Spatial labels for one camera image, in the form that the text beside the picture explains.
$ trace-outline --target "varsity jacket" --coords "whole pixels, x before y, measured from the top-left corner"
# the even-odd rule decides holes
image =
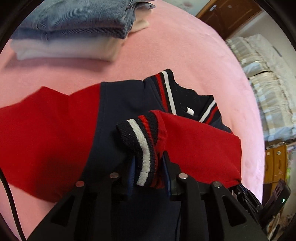
[[[58,201],[78,180],[100,181],[135,155],[137,187],[120,210],[122,240],[175,240],[180,203],[160,188],[164,150],[197,181],[231,187],[241,180],[240,140],[223,125],[213,96],[180,87],[169,69],[69,96],[42,87],[1,108],[0,119],[8,182],[44,200]]]

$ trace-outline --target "pink bedsheet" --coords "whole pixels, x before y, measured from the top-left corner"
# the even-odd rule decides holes
[[[224,124],[242,140],[242,182],[261,200],[263,131],[255,97],[239,63],[211,27],[166,2],[153,3],[157,7],[148,19],[150,27],[131,34],[114,63],[86,59],[17,61],[7,44],[0,54],[0,107],[22,100],[41,86],[71,94],[102,81],[144,79],[170,68],[181,86],[201,95],[214,95]],[[11,188],[28,237],[54,204]],[[2,185],[0,212],[18,236]]]

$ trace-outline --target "wooden furniture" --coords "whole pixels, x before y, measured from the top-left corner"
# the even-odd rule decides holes
[[[287,165],[286,144],[265,151],[263,204],[267,202],[280,179],[287,181]]]
[[[196,17],[227,39],[259,12],[261,8],[254,0],[210,0]]]

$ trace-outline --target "ribbed knit band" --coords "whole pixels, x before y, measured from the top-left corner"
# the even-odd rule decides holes
[[[170,69],[166,69],[156,75],[150,76],[150,78],[156,86],[165,110],[168,113],[177,115],[174,103],[175,96],[172,93],[172,87],[175,84],[173,72]]]
[[[157,186],[158,157],[155,151],[158,123],[151,112],[116,125],[123,143],[136,156],[135,182],[139,186]]]

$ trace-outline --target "folded clothes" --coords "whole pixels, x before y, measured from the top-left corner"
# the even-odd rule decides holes
[[[137,9],[136,20],[130,32],[147,28],[149,22],[145,19],[152,9]],[[32,58],[93,58],[105,61],[115,61],[125,39],[98,36],[93,38],[54,39],[49,41],[39,39],[13,39],[11,48],[18,60]]]
[[[12,39],[52,40],[106,36],[125,39],[144,0],[45,0],[19,25]]]

